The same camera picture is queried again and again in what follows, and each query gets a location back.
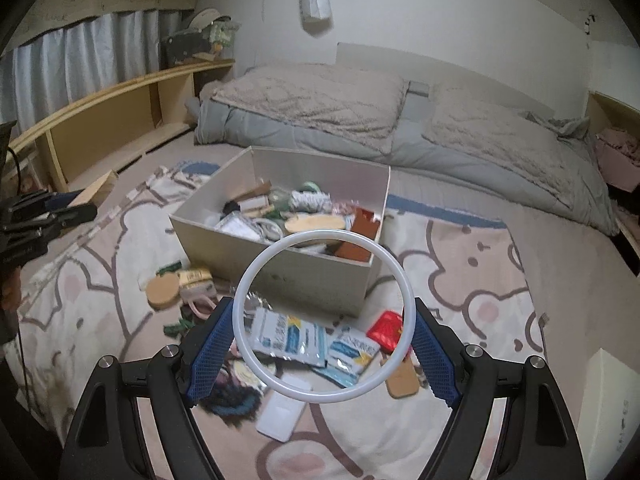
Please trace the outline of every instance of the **white phone case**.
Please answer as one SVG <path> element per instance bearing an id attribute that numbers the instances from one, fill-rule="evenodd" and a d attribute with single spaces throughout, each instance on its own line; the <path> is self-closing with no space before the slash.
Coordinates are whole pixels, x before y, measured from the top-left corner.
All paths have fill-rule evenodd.
<path id="1" fill-rule="evenodd" d="M 283 374 L 282 380 L 301 390 L 312 390 L 311 384 L 292 374 Z M 288 442 L 305 406 L 306 402 L 302 400 L 289 399 L 278 392 L 272 392 L 271 399 L 255 424 L 255 429 L 280 442 Z"/>

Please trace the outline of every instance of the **headboard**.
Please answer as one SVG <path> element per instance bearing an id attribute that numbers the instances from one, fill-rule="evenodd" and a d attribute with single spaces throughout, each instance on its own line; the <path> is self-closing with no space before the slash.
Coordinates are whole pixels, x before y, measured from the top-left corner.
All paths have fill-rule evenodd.
<path id="1" fill-rule="evenodd" d="M 379 46 L 338 43 L 335 63 L 363 70 L 393 72 L 407 80 L 429 85 L 440 82 L 460 84 L 479 99 L 512 108 L 531 110 L 546 118 L 554 114 L 548 106 L 510 86 L 433 57 Z"/>

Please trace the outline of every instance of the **curtain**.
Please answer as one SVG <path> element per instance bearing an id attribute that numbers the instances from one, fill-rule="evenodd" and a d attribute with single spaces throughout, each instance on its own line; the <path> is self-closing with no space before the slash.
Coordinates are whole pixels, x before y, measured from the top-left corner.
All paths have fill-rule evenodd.
<path id="1" fill-rule="evenodd" d="M 160 41 L 182 13 L 105 14 L 43 34 L 0 60 L 0 123 L 14 135 L 93 92 L 160 69 Z"/>

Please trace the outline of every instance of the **yellow round object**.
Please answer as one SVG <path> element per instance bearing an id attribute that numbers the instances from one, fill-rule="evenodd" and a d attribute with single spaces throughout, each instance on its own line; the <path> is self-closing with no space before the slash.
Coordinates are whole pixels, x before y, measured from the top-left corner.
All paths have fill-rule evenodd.
<path id="1" fill-rule="evenodd" d="M 345 227 L 344 218 L 336 215 L 296 216 L 284 224 L 284 228 L 292 234 L 315 231 L 316 229 L 343 230 Z"/>
<path id="2" fill-rule="evenodd" d="M 156 276 L 148 283 L 145 292 L 149 305 L 165 306 L 175 301 L 180 294 L 180 279 L 173 272 Z"/>

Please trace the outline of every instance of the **white storage box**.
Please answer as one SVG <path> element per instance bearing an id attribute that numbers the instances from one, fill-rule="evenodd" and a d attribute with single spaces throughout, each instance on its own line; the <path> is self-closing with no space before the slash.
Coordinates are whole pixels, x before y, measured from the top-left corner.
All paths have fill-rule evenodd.
<path id="1" fill-rule="evenodd" d="M 184 251 L 194 264 L 238 284 L 267 245 L 216 232 L 205 225 L 231 198 L 261 182 L 297 189 L 312 181 L 332 200 L 353 200 L 380 219 L 380 240 L 390 168 L 335 155 L 271 148 L 247 148 L 229 161 L 171 216 Z M 380 272 L 380 261 L 367 263 L 286 250 L 271 260 L 254 281 L 257 290 L 293 298 L 324 310 L 358 316 L 367 286 Z"/>

